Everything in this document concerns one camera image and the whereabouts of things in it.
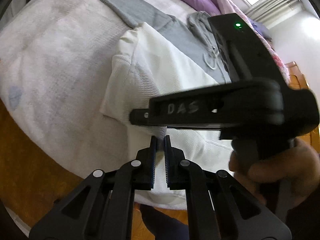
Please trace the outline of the right hand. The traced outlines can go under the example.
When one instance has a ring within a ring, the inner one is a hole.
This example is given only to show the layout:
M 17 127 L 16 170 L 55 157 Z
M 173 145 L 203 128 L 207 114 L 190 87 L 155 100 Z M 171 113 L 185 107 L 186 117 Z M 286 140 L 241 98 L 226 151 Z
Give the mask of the right hand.
M 306 200 L 319 187 L 319 154 L 300 139 L 295 146 L 273 159 L 259 161 L 243 172 L 236 153 L 231 154 L 229 170 L 234 178 L 242 184 L 261 203 L 266 199 L 258 191 L 263 183 L 274 183 L 288 179 L 291 182 L 291 196 L 294 207 Z

